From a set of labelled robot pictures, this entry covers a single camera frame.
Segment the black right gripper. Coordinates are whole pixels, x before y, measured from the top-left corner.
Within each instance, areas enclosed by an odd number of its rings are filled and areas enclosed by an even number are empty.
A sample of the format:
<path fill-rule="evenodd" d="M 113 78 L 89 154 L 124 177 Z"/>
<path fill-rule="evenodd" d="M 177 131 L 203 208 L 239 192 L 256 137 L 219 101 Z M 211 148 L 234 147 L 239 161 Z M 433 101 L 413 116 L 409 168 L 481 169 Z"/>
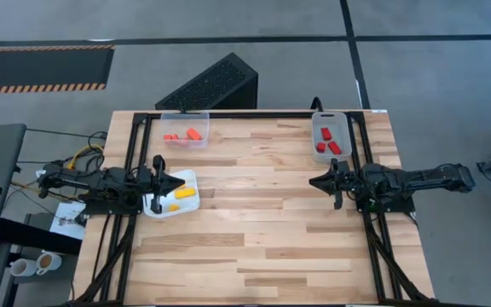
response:
<path fill-rule="evenodd" d="M 346 161 L 331 159 L 331 168 L 325 174 L 310 178 L 309 184 L 328 195 L 334 195 L 334 209 L 343 206 L 343 192 L 359 194 L 363 183 L 358 175 L 349 168 Z"/>

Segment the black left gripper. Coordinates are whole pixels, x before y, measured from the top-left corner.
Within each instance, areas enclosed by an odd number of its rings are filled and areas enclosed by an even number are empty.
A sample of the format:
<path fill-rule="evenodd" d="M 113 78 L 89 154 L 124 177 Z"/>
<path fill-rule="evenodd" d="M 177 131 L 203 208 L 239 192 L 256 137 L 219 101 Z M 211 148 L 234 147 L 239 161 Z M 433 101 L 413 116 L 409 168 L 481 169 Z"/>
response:
<path fill-rule="evenodd" d="M 159 203 L 161 176 L 162 184 L 165 186 L 171 186 L 162 189 L 163 196 L 167 196 L 185 184 L 183 179 L 168 175 L 167 173 L 163 172 L 164 170 L 165 160 L 158 154 L 153 157 L 152 168 L 142 165 L 138 168 L 137 172 L 137 178 L 141 188 L 142 202 L 144 205 L 147 205 L 148 209 L 154 214 L 160 214 L 162 212 L 162 206 Z"/>

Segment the clear bin for red blocks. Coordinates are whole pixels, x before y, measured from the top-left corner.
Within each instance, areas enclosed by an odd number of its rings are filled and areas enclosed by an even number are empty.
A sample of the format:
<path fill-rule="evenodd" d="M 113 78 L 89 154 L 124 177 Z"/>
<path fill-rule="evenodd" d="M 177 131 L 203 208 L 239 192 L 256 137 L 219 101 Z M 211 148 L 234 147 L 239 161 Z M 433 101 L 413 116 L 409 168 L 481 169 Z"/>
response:
<path fill-rule="evenodd" d="M 331 141 L 324 141 L 321 128 L 326 127 L 332 134 Z M 348 120 L 344 113 L 316 112 L 311 118 L 311 140 L 313 146 L 313 158 L 320 163 L 329 163 L 331 159 L 347 159 L 353 152 L 349 135 Z M 318 153 L 316 145 L 318 142 L 326 144 L 326 151 Z M 329 142 L 336 142 L 341 148 L 340 155 L 334 155 L 327 146 Z"/>

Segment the clear bin for orange blocks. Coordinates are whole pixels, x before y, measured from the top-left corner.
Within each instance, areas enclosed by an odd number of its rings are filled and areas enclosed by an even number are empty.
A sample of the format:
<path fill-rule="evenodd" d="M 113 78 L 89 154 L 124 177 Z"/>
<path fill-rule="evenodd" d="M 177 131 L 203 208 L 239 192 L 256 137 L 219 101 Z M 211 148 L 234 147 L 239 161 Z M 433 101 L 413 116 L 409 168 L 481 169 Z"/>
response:
<path fill-rule="evenodd" d="M 201 113 L 163 113 L 160 119 L 162 142 L 171 148 L 206 148 L 210 132 L 210 114 Z M 203 137 L 202 141 L 182 142 L 189 128 L 196 129 Z M 164 135 L 177 134 L 181 140 L 165 141 Z"/>

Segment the white plastic bin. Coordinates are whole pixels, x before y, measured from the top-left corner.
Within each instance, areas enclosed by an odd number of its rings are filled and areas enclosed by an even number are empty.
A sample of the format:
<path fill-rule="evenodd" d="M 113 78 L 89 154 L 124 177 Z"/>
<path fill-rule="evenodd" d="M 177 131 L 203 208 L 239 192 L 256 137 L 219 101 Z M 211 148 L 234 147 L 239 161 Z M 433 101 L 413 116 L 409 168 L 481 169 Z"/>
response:
<path fill-rule="evenodd" d="M 171 173 L 171 175 L 173 177 L 178 177 L 183 179 L 185 181 L 185 184 L 187 185 L 187 188 L 195 188 L 196 195 L 193 197 L 178 200 L 174 196 L 174 191 L 175 191 L 174 190 L 172 193 L 168 194 L 167 196 L 159 197 L 159 203 L 162 206 L 162 212 L 160 214 L 152 213 L 148 209 L 147 205 L 143 204 L 143 211 L 147 216 L 160 219 L 160 218 L 172 217 L 190 211 L 195 211 L 200 208 L 200 197 L 199 197 L 198 183 L 197 183 L 195 172 L 192 170 L 185 170 L 185 171 L 178 171 L 178 172 Z M 179 211 L 169 211 L 171 204 L 179 205 L 181 209 Z"/>

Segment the black perforated computer case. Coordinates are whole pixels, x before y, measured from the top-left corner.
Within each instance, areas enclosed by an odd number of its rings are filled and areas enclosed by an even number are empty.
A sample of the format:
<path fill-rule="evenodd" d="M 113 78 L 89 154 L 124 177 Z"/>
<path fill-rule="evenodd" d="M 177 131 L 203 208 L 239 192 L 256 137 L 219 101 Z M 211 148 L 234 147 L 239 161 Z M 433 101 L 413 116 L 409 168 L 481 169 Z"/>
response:
<path fill-rule="evenodd" d="M 229 53 L 157 102 L 155 109 L 257 109 L 257 96 L 258 73 L 235 53 Z"/>

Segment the white printed paper sheet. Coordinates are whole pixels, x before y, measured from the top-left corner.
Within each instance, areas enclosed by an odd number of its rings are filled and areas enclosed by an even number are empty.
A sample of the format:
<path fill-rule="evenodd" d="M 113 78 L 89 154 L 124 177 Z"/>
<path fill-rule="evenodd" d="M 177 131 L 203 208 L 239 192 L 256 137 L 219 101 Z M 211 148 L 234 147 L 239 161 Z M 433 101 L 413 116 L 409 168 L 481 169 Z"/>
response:
<path fill-rule="evenodd" d="M 81 202 L 61 202 L 56 210 L 55 217 L 50 224 L 49 231 L 59 235 L 65 235 L 74 239 L 84 238 L 85 227 L 75 221 L 75 218 L 83 211 L 85 204 Z"/>

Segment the black side cart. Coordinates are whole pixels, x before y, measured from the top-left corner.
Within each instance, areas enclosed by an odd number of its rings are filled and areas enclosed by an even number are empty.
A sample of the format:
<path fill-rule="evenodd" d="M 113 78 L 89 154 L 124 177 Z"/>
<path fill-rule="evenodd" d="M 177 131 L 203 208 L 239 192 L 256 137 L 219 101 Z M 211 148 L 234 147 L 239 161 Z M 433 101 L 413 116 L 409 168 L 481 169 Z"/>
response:
<path fill-rule="evenodd" d="M 16 264 L 21 258 L 33 261 L 31 274 L 27 271 L 26 275 L 11 275 L 9 277 L 3 298 L 3 307 L 13 307 L 16 293 L 21 284 L 72 280 L 81 241 L 50 232 L 52 224 L 53 217 L 47 213 L 28 214 L 21 223 L 0 218 L 0 244 L 4 244 L 5 247 L 12 245 L 18 247 L 16 252 L 10 252 L 8 256 L 4 257 L 9 270 L 12 270 L 12 264 Z M 38 275 L 36 261 L 47 252 L 61 256 L 61 266 Z"/>

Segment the white mug with coffee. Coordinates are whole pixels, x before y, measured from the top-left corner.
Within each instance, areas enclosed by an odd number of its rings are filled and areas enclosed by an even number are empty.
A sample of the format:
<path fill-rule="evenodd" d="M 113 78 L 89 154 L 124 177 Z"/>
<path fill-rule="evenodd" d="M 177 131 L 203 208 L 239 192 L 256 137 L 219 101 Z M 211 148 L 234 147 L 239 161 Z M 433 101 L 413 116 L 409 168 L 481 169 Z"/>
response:
<path fill-rule="evenodd" d="M 49 271 L 57 270 L 62 265 L 62 257 L 56 253 L 45 252 L 37 259 L 37 275 L 44 275 Z"/>

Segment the empty white mug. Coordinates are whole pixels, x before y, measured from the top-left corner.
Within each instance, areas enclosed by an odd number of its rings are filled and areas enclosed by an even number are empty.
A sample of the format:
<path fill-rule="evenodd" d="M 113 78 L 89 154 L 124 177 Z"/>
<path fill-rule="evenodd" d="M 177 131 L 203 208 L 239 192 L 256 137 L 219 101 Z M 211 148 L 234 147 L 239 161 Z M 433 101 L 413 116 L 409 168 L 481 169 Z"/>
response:
<path fill-rule="evenodd" d="M 28 277 L 37 273 L 37 262 L 31 259 L 19 258 L 10 264 L 10 274 L 14 277 Z"/>

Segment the black hazard-striped floor mat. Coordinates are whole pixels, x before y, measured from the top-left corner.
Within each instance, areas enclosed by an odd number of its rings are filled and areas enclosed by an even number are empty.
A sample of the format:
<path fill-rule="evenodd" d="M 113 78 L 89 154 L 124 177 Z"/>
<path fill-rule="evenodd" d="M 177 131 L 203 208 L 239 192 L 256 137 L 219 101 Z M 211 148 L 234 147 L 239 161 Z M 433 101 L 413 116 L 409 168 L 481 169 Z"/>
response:
<path fill-rule="evenodd" d="M 0 94 L 104 90 L 113 45 L 0 47 Z"/>

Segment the black aluminium frame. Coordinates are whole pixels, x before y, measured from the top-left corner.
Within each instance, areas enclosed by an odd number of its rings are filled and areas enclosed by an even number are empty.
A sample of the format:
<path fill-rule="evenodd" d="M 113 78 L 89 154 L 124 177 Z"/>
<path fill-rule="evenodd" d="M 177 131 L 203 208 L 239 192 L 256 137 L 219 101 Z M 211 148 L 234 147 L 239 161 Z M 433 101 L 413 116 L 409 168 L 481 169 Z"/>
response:
<path fill-rule="evenodd" d="M 215 111 L 208 145 L 169 147 L 156 112 L 117 111 L 106 166 L 160 154 L 169 171 L 194 171 L 200 207 L 174 217 L 140 216 L 128 275 L 104 293 L 138 304 L 374 304 L 405 291 L 373 264 L 365 218 L 351 199 L 335 210 L 309 179 L 310 111 Z"/>

